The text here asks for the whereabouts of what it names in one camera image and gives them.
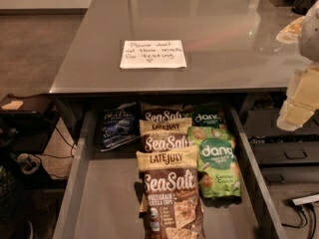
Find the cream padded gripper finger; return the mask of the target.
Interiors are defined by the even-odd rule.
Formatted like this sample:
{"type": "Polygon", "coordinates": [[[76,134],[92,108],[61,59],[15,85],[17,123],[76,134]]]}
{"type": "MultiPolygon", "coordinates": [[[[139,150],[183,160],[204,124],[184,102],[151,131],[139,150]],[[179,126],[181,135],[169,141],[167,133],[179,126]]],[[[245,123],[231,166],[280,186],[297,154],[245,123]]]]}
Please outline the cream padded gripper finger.
{"type": "Polygon", "coordinates": [[[296,70],[289,80],[287,97],[295,104],[318,109],[319,69],[309,67],[305,71],[296,70]]]}
{"type": "Polygon", "coordinates": [[[313,111],[291,105],[288,101],[285,101],[279,112],[276,125],[280,129],[294,131],[304,126],[313,115],[313,111]]]}

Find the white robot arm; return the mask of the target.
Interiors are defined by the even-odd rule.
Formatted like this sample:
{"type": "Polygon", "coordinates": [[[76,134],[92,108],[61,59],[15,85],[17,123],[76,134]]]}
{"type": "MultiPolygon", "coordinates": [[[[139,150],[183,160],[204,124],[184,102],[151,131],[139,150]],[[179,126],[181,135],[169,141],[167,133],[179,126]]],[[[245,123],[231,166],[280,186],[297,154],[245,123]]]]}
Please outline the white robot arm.
{"type": "Polygon", "coordinates": [[[276,125],[294,131],[304,126],[319,110],[319,1],[276,36],[283,44],[296,43],[300,55],[311,61],[305,70],[296,70],[290,77],[286,100],[276,125]]]}

